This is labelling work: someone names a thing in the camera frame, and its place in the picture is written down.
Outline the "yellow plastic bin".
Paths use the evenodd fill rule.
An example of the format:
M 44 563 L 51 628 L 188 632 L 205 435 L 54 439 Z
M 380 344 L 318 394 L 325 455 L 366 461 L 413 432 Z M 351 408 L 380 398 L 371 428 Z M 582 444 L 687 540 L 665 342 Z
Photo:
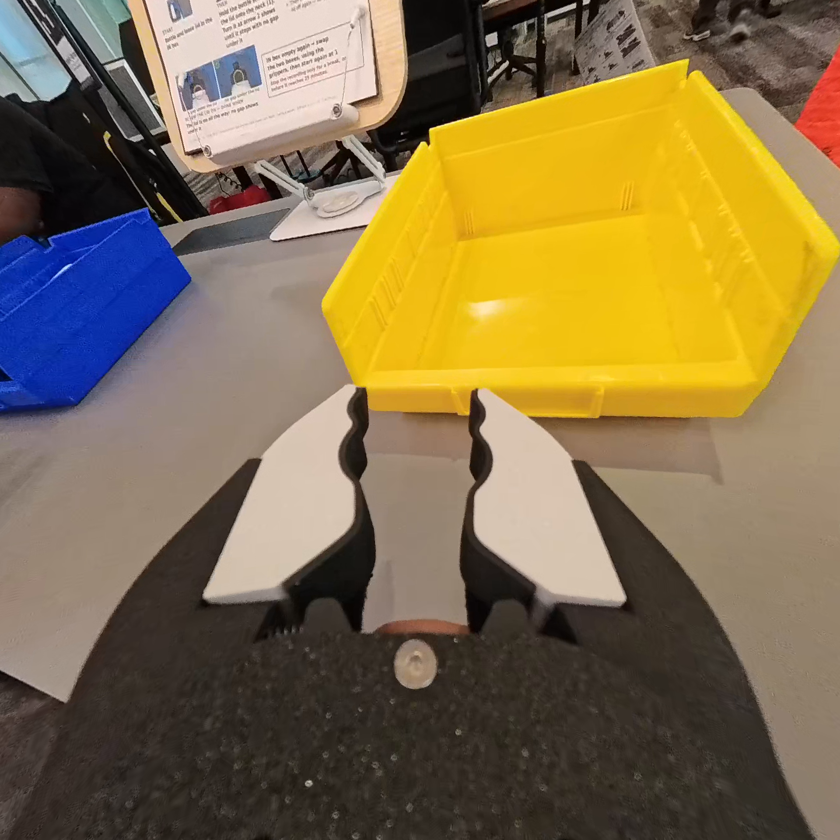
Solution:
M 738 417 L 837 261 L 682 60 L 431 129 L 322 314 L 378 411 Z

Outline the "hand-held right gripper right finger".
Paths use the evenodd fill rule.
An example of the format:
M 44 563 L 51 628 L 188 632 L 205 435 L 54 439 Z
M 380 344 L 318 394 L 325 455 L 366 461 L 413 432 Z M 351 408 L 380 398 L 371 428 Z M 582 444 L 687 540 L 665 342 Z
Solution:
M 459 570 L 470 627 L 502 602 L 541 631 L 559 606 L 627 605 L 576 463 L 543 427 L 494 392 L 470 395 L 469 489 Z

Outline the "blue plastic bin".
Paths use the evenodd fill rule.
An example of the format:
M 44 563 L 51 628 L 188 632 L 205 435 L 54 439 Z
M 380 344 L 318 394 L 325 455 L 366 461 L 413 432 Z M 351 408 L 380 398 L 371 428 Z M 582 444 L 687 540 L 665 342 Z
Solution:
M 146 209 L 1 252 L 1 412 L 75 406 L 191 282 Z

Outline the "printed cardboard box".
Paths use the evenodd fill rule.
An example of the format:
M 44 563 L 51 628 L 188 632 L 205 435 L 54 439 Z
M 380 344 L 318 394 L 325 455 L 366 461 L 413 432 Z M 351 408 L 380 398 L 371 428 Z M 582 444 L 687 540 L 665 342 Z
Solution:
M 574 40 L 580 86 L 623 77 L 656 67 L 632 1 L 611 1 Z

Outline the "black hanging jacket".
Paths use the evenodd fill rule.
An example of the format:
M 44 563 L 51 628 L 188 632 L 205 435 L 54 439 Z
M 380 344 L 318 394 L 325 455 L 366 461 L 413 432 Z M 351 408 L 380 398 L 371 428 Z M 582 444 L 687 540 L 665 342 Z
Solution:
M 201 216 L 195 197 L 180 177 L 171 178 L 142 143 L 126 139 L 97 93 L 68 89 L 49 101 L 24 102 L 40 123 L 81 153 L 99 173 L 143 204 L 161 225 L 191 221 Z

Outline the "printed instruction sheet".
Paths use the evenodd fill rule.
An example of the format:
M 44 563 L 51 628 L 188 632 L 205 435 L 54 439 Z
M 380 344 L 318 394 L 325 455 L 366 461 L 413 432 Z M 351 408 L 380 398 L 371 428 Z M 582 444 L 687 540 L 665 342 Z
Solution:
M 188 154 L 230 162 L 378 93 L 369 2 L 144 2 Z

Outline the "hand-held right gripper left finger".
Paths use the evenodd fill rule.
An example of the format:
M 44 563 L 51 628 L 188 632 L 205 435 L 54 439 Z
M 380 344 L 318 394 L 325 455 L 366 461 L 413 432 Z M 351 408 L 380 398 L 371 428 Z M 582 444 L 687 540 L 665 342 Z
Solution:
M 277 628 L 362 630 L 375 530 L 361 478 L 368 465 L 366 390 L 346 385 L 264 452 L 213 568 L 203 603 L 271 604 Z

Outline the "black office chair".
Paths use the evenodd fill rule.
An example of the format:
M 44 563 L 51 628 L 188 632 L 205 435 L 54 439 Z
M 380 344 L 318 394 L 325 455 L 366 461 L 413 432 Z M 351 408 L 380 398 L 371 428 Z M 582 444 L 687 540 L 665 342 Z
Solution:
M 482 108 L 478 14 L 481 2 L 405 1 L 407 82 L 395 113 L 369 132 L 387 170 L 413 152 L 431 129 Z

